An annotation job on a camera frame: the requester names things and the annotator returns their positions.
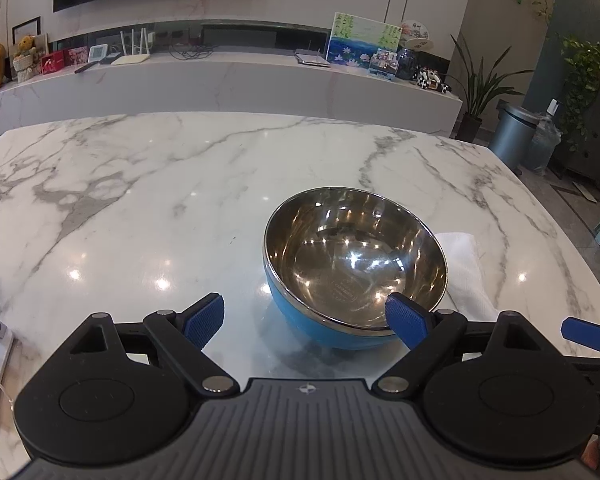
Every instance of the blue bowl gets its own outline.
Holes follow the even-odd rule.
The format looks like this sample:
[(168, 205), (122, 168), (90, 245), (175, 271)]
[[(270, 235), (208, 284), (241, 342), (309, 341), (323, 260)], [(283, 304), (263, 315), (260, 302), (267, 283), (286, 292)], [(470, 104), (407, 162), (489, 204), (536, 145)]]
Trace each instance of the blue bowl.
[(396, 339), (384, 315), (392, 292), (433, 310), (446, 289), (431, 231), (399, 204), (357, 189), (323, 187), (286, 200), (267, 223), (263, 260), (288, 322), (334, 348)]

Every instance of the red box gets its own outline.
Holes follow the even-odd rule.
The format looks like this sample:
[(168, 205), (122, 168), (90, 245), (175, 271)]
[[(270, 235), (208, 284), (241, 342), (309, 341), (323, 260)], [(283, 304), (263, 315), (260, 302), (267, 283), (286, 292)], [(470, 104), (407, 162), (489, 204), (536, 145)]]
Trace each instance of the red box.
[(43, 74), (52, 74), (64, 68), (64, 54), (62, 50), (52, 52), (48, 56), (40, 59), (40, 66)]

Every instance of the cabinet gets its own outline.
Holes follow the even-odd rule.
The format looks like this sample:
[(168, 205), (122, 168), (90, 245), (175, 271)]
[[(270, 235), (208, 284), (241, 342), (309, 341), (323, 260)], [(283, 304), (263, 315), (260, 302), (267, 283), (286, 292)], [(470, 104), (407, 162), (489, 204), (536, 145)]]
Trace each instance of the cabinet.
[(584, 123), (589, 131), (587, 140), (575, 152), (570, 152), (569, 145), (561, 142), (552, 157), (552, 168), (558, 174), (568, 170), (590, 178), (600, 190), (600, 92), (584, 113)]

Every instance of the white towel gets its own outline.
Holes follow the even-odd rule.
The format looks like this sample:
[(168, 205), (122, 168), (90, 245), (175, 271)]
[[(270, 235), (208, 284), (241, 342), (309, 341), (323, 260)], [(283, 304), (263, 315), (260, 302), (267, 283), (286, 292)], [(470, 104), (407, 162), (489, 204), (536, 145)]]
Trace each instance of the white towel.
[(484, 291), (475, 237), (469, 233), (439, 233), (448, 270), (446, 291), (439, 308), (451, 308), (469, 321), (496, 321), (498, 311)]

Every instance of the white marble countertop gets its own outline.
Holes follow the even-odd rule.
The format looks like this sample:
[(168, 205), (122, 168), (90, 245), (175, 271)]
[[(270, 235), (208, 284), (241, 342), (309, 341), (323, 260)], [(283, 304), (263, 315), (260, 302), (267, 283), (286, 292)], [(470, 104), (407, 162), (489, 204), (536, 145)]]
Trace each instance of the white marble countertop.
[[(285, 56), (283, 54), (269, 54), (266, 52), (234, 52), (234, 51), (222, 51), (218, 50), (216, 52), (211, 53), (210, 56), (201, 57), (199, 59), (191, 59), (188, 62), (193, 63), (201, 63), (201, 62), (210, 62), (210, 63), (249, 63), (249, 64), (267, 64), (267, 65), (276, 65), (276, 66), (286, 66), (292, 67), (300, 70), (319, 70), (321, 72), (327, 70), (329, 72), (337, 72), (349, 75), (357, 75), (363, 78), (371, 78), (373, 81), (380, 80), (386, 84), (397, 84), (401, 86), (407, 86), (408, 88), (418, 89), (421, 92), (429, 93), (430, 90), (425, 90), (420, 88), (413, 82), (405, 81), (400, 78), (395, 78), (393, 81), (387, 81), (386, 79), (378, 78), (376, 76), (369, 75), (369, 72), (363, 68), (356, 68), (346, 65), (339, 65), (335, 63), (331, 63), (330, 67), (321, 67), (321, 66), (312, 66), (312, 65), (303, 65), (298, 63), (296, 56)], [(152, 54), (152, 56), (146, 61), (142, 62), (143, 66), (152, 65), (152, 64), (163, 64), (163, 63), (175, 63), (181, 64), (182, 60), (173, 57), (171, 54), (167, 54), (165, 52)], [(40, 81), (55, 79), (58, 77), (72, 76), (74, 74), (77, 66), (67, 66), (58, 72), (53, 72), (52, 74), (39, 75), (33, 77), (25, 81), (24, 83), (18, 82), (9, 82), (0, 87), (0, 93), (9, 91), (18, 87), (26, 87), (31, 84), (35, 84)], [(99, 72), (101, 70), (110, 70), (111, 68), (115, 69), (111, 65), (95, 65), (89, 69), (90, 72)], [(444, 97), (449, 100), (459, 101), (457, 95), (452, 92), (447, 92), (446, 94), (440, 94), (441, 97)]]
[(213, 52), (134, 65), (75, 66), (0, 88), (0, 135), (51, 121), (146, 112), (252, 112), (322, 117), (448, 137), (462, 101), (363, 68), (301, 65), (294, 56)]
[[(15, 396), (91, 312), (139, 321), (208, 292), (226, 303), (205, 352), (249, 377), (375, 379), (404, 354), (322, 348), (268, 293), (267, 219), (316, 186), (373, 190), (434, 232), (477, 237), (486, 291), (562, 352), (567, 316), (600, 323), (600, 285), (564, 232), (487, 149), (384, 126), (214, 112), (28, 126), (0, 138), (0, 319), (18, 339)], [(0, 477), (27, 461), (0, 396)]]

